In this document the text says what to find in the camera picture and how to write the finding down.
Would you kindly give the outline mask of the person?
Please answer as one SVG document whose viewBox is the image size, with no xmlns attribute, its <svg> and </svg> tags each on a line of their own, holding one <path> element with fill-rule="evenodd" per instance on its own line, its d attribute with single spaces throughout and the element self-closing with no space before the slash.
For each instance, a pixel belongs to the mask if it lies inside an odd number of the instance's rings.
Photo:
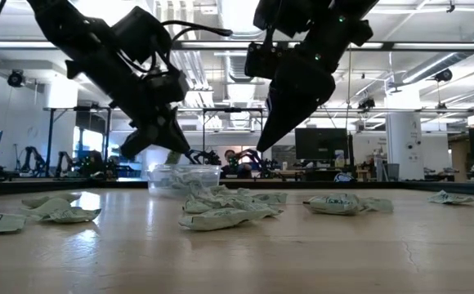
<svg viewBox="0 0 474 294">
<path fill-rule="evenodd" d="M 231 149 L 224 153 L 227 165 L 221 168 L 221 179 L 226 179 L 228 176 L 236 176 L 238 179 L 252 178 L 252 166 L 248 163 L 240 163 L 240 155 L 241 153 L 236 153 Z"/>
</svg>

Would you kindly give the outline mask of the white round column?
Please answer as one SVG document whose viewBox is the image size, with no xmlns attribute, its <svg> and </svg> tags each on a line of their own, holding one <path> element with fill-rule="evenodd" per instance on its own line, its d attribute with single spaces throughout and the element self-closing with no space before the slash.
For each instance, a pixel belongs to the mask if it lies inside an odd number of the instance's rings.
<svg viewBox="0 0 474 294">
<path fill-rule="evenodd" d="M 419 90 L 401 88 L 389 91 L 385 106 L 388 162 L 399 165 L 400 180 L 423 180 L 422 124 Z"/>
</svg>

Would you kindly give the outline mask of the black background rig frame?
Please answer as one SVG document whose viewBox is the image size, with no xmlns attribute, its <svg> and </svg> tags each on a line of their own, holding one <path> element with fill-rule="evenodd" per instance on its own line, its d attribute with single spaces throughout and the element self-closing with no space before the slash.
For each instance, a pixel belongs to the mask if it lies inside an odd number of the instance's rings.
<svg viewBox="0 0 474 294">
<path fill-rule="evenodd" d="M 83 106 L 78 105 L 69 108 L 50 108 L 46 107 L 43 109 L 44 111 L 48 111 L 50 113 L 49 116 L 49 126 L 48 126 L 48 137 L 47 137 L 47 156 L 46 156 L 46 164 L 44 167 L 43 175 L 48 178 L 50 176 L 50 164 L 51 164 L 51 147 L 53 141 L 53 130 L 54 130 L 54 123 L 57 119 L 59 119 L 63 114 L 68 111 L 72 112 L 85 112 L 85 113 L 93 113 L 93 112 L 102 112 L 106 111 L 106 125 L 105 125 L 105 139 L 103 145 L 103 162 L 107 163 L 109 151 L 108 148 L 110 146 L 110 130 L 111 130 L 111 120 L 112 120 L 112 111 L 110 107 L 99 106 L 99 105 L 91 105 L 91 106 Z"/>
<path fill-rule="evenodd" d="M 215 116 L 219 113 L 225 114 L 249 114 L 249 127 L 244 129 L 213 129 L 212 134 L 222 134 L 222 135 L 229 135 L 234 140 L 243 139 L 243 141 L 239 141 L 241 145 L 244 143 L 250 143 L 252 139 L 258 139 L 258 136 L 263 131 L 264 125 L 264 112 L 263 108 L 240 108 L 240 107 L 214 107 L 214 108 L 202 108 L 202 151 L 204 153 L 208 153 L 207 151 L 207 143 L 206 143 L 206 123 L 211 121 Z M 255 117 L 253 117 L 254 113 L 259 114 L 259 123 L 260 123 L 260 131 L 255 129 Z"/>
</svg>

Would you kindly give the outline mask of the wooden cabinet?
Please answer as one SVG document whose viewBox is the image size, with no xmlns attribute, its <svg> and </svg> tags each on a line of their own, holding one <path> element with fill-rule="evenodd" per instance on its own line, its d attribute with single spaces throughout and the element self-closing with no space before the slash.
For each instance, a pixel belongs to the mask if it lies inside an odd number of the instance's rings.
<svg viewBox="0 0 474 294">
<path fill-rule="evenodd" d="M 469 136 L 464 134 L 450 135 L 449 147 L 453 169 L 458 170 L 454 176 L 455 182 L 467 181 L 467 156 L 470 152 Z"/>
</svg>

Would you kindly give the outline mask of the clear plastic container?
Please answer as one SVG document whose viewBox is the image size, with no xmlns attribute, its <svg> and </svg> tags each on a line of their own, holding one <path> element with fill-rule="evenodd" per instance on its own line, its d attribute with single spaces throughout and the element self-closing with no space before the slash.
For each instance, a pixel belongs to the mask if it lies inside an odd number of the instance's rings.
<svg viewBox="0 0 474 294">
<path fill-rule="evenodd" d="M 158 189 L 154 187 L 154 176 L 157 173 L 161 172 L 179 172 L 181 174 L 185 174 L 188 171 L 194 169 L 208 169 L 217 171 L 220 175 L 221 167 L 215 165 L 193 165 L 193 164 L 176 164 L 176 165 L 166 165 L 166 164 L 159 164 L 156 165 L 153 169 L 147 171 L 147 178 L 148 178 L 148 190 L 150 195 L 158 196 L 162 198 L 186 198 L 193 189 L 198 190 L 203 187 L 202 185 L 196 183 L 186 183 L 186 187 L 184 189 Z"/>
</svg>

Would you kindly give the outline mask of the black computer monitor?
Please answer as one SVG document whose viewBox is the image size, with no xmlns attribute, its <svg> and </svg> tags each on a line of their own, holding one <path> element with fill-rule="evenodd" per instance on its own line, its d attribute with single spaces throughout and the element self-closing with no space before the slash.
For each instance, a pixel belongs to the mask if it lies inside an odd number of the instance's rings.
<svg viewBox="0 0 474 294">
<path fill-rule="evenodd" d="M 348 136 L 344 128 L 296 128 L 296 159 L 331 160 L 348 156 Z"/>
</svg>

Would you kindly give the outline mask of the grey trash bin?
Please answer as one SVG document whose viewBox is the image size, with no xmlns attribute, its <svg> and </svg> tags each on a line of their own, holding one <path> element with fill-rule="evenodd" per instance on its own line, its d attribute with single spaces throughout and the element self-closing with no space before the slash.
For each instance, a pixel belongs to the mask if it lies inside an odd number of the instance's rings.
<svg viewBox="0 0 474 294">
<path fill-rule="evenodd" d="M 400 179 L 400 164 L 387 163 L 384 165 L 388 181 L 398 181 Z"/>
</svg>

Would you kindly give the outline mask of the silver ventilation duct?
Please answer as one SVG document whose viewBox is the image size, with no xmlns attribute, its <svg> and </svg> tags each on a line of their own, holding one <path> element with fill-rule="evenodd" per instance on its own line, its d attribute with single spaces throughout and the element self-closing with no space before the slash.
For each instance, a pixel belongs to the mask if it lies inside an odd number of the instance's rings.
<svg viewBox="0 0 474 294">
<path fill-rule="evenodd" d="M 233 34 L 230 41 L 256 40 L 263 32 L 253 25 L 253 18 L 259 0 L 217 0 L 219 19 L 224 29 Z M 252 108 L 256 91 L 254 78 L 244 74 L 245 51 L 225 51 L 225 98 L 230 107 Z"/>
</svg>

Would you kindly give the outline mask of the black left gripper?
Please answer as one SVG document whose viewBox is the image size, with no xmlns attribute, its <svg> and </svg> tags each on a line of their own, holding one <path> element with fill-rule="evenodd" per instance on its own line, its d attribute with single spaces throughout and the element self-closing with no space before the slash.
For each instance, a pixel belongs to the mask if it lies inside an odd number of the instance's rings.
<svg viewBox="0 0 474 294">
<path fill-rule="evenodd" d="M 177 108 L 163 104 L 156 89 L 163 85 L 161 77 L 137 76 L 127 72 L 101 72 L 98 87 L 112 99 L 135 128 L 122 143 L 125 158 L 134 158 L 150 145 L 186 153 L 190 145 L 177 121 Z"/>
</svg>

